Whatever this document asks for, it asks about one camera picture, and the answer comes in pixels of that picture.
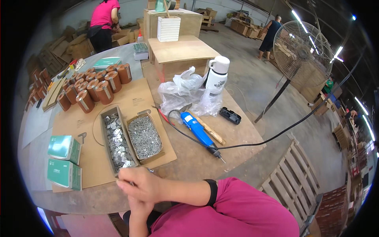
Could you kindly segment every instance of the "wooden handle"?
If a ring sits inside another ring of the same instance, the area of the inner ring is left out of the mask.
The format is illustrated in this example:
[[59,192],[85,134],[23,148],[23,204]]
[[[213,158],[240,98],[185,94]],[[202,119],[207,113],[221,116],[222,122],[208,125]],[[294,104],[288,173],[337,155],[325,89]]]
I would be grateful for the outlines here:
[[197,121],[204,127],[205,131],[207,131],[212,137],[214,137],[221,145],[225,145],[226,141],[220,135],[218,135],[213,129],[211,129],[206,123],[204,123],[204,121],[202,121],[197,115],[194,115],[191,112],[190,114],[197,119]]
[[167,17],[170,18],[170,13],[168,12],[166,0],[163,0],[164,8],[166,8]]

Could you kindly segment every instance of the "hand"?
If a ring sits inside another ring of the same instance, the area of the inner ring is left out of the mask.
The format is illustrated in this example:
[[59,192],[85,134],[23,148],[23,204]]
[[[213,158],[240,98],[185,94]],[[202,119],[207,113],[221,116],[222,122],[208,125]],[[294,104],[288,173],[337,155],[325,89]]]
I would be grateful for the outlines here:
[[120,169],[119,180],[116,182],[128,197],[152,203],[164,201],[165,180],[150,173],[145,167]]
[[154,208],[153,202],[144,202],[135,199],[132,196],[128,196],[129,207],[130,207],[130,219],[138,222],[146,223],[148,216]]

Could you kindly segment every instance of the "standing fan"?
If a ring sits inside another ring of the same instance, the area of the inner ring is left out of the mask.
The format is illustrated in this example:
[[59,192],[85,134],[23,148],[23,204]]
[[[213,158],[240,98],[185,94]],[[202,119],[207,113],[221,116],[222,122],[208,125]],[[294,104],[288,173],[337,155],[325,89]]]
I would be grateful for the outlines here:
[[333,55],[328,40],[309,23],[293,20],[283,24],[275,34],[273,51],[276,63],[287,80],[255,123],[273,105],[290,81],[301,86],[318,86],[325,83],[332,71],[330,61]]

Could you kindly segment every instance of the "black tank top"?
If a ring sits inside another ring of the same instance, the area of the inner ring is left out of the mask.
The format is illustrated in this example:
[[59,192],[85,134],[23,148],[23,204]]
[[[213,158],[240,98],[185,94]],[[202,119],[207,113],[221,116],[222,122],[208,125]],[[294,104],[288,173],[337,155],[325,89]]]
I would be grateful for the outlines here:
[[267,34],[265,38],[269,39],[270,41],[274,41],[275,34],[281,26],[282,25],[280,24],[280,22],[272,20],[271,25],[267,30]]

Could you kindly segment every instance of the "white wooden box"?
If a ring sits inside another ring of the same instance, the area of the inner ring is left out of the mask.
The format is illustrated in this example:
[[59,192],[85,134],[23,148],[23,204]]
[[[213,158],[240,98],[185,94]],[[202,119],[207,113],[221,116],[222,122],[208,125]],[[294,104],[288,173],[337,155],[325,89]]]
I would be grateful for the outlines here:
[[157,38],[159,42],[178,41],[180,17],[158,17]]

